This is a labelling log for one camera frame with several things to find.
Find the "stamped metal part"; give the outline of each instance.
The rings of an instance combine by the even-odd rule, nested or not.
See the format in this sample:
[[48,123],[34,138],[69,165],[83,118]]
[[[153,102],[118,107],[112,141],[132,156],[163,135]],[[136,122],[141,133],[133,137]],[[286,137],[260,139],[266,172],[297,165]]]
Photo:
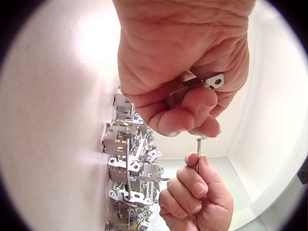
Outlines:
[[170,94],[168,102],[171,105],[174,105],[177,101],[181,101],[185,94],[195,87],[205,86],[211,89],[216,89],[223,86],[225,83],[223,74],[217,74],[210,78],[200,78],[195,76],[190,70],[181,73],[177,79],[182,82],[183,88]]
[[155,165],[162,153],[156,150],[154,131],[135,111],[134,104],[120,88],[114,97],[116,115],[106,124],[103,150],[108,161],[112,188],[108,196],[116,201],[117,218],[106,225],[108,231],[147,231],[151,205],[158,203],[159,184],[164,169]]

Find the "hand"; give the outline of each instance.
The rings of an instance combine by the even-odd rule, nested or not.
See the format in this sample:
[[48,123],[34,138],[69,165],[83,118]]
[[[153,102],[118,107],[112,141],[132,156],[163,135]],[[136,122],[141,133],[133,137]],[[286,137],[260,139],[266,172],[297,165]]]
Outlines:
[[[122,92],[156,132],[215,137],[216,117],[248,74],[248,16],[255,0],[114,0],[121,23],[118,52]],[[197,76],[223,73],[224,86],[198,87],[175,106],[166,103],[189,69]]]
[[187,166],[159,194],[160,215],[171,231],[227,231],[233,198],[206,156],[191,152]]

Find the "white surface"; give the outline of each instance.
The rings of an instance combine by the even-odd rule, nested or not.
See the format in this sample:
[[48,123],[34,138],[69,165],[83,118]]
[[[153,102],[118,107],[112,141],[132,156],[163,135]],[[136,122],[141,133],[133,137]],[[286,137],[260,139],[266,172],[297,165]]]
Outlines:
[[[228,153],[253,201],[283,166],[290,180],[307,155],[307,59],[280,17],[262,24],[262,57],[253,108]],[[297,153],[299,139],[303,148]],[[280,180],[285,186],[289,182]]]
[[260,217],[257,217],[256,219],[244,225],[243,227],[238,228],[236,231],[269,231],[269,230],[267,230],[262,219]]
[[111,1],[53,0],[32,15],[6,57],[1,176],[32,230],[105,228],[101,139],[118,86],[119,28]]
[[[255,218],[249,207],[252,202],[228,158],[214,158],[209,161],[233,196],[234,215],[229,229],[229,231],[233,231]],[[176,176],[176,171],[185,163],[183,160],[158,160],[157,165],[164,168],[163,177],[172,178]],[[163,182],[160,189],[162,190],[166,187],[167,182]],[[160,218],[159,224],[161,231],[169,230],[162,218]]]
[[275,203],[262,213],[261,217],[268,231],[280,230],[290,219],[305,188],[307,185],[302,185],[297,176],[294,177]]

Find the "knuckle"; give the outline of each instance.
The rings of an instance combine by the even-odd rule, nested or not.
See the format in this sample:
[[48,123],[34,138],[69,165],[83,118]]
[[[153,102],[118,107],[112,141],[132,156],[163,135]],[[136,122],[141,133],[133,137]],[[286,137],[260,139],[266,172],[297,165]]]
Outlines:
[[167,188],[170,188],[172,187],[175,183],[176,183],[177,179],[174,177],[174,178],[171,178],[167,181]]
[[186,166],[180,167],[177,171],[176,171],[176,176],[177,177],[181,177],[183,175],[183,173],[185,173],[186,171]]
[[160,192],[159,197],[158,197],[158,205],[159,206],[163,205],[164,198],[166,197],[167,194],[168,194],[168,190],[167,189],[163,189]]

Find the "fingernail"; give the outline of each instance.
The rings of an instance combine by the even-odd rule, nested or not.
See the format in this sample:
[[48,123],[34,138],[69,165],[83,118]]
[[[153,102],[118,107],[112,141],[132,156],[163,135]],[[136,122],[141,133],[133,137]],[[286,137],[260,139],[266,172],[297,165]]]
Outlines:
[[180,217],[181,219],[183,219],[183,218],[187,217],[187,215],[188,215],[188,213],[187,213],[187,212],[182,211],[182,210],[180,210],[180,211],[178,212],[178,214],[179,214],[179,217]]
[[206,189],[207,189],[207,186],[205,186],[204,184],[200,182],[195,183],[192,188],[196,196],[202,194]]
[[192,211],[192,214],[195,214],[201,210],[202,205],[200,204],[194,211]]
[[169,136],[169,137],[174,137],[174,136],[179,135],[181,132],[185,132],[185,131],[187,131],[187,130],[183,128],[183,129],[180,129],[180,130],[178,130],[178,131],[175,131],[175,132],[170,133],[168,136]]

